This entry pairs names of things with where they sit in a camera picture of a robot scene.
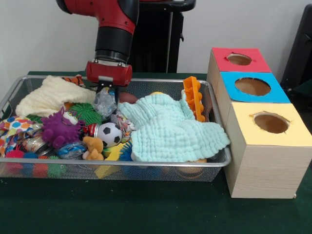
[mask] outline wooden box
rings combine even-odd
[[[226,127],[231,103],[290,103],[272,73],[221,72],[215,90],[223,126]]]
[[[312,159],[312,136],[292,104],[233,102],[226,132],[232,197],[294,197]]]
[[[207,81],[217,89],[220,72],[261,72],[271,70],[260,51],[255,48],[212,48],[209,60]]]

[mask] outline circular hole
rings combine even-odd
[[[235,81],[235,87],[246,94],[264,96],[271,91],[267,82],[257,78],[244,77]]]
[[[255,123],[269,133],[283,133],[288,129],[288,121],[282,116],[273,113],[258,114],[254,117]]]
[[[246,55],[241,55],[241,54],[230,54],[227,59],[235,64],[235,65],[240,65],[240,66],[247,66],[252,62],[252,59]]]

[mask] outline brown plush toy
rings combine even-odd
[[[83,154],[85,160],[104,160],[102,155],[103,141],[97,137],[85,136],[83,142],[87,144],[88,150]]]

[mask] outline light blue muslin cloth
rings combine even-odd
[[[175,101],[167,94],[149,95],[118,108],[136,127],[131,134],[136,161],[197,161],[230,144],[219,124],[195,120],[185,96]]]

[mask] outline green spiky ball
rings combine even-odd
[[[75,111],[77,113],[79,120],[84,120],[86,125],[93,123],[102,123],[102,116],[95,112],[94,108],[89,103],[77,103],[73,105],[70,111]]]
[[[31,121],[37,122],[37,123],[42,123],[40,116],[36,115],[28,115],[27,118],[29,118]]]
[[[57,156],[51,156],[49,159],[59,159]],[[49,178],[60,178],[62,174],[66,172],[66,165],[64,164],[48,164],[48,177]]]

